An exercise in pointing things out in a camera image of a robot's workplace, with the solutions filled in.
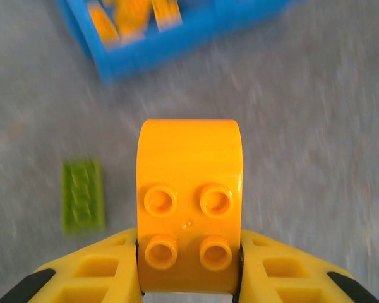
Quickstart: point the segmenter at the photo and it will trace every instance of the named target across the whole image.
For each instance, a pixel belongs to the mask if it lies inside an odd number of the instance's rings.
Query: gray floor
[[[100,84],[52,0],[0,1],[0,296],[135,226],[149,117],[237,120],[243,228],[347,268],[379,298],[379,0],[305,1],[114,86]],[[81,155],[104,167],[108,231],[70,239],[59,163]]]

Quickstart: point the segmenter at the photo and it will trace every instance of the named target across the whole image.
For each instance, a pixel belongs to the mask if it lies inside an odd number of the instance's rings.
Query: orange lego brick
[[[144,123],[136,165],[144,292],[234,293],[242,184],[235,121]]]
[[[176,0],[152,0],[152,4],[159,30],[182,24]]]
[[[105,44],[118,42],[118,32],[102,6],[99,3],[90,3],[87,8],[101,41]]]
[[[119,0],[114,19],[118,28],[130,26],[143,31],[147,28],[151,12],[151,0]]]

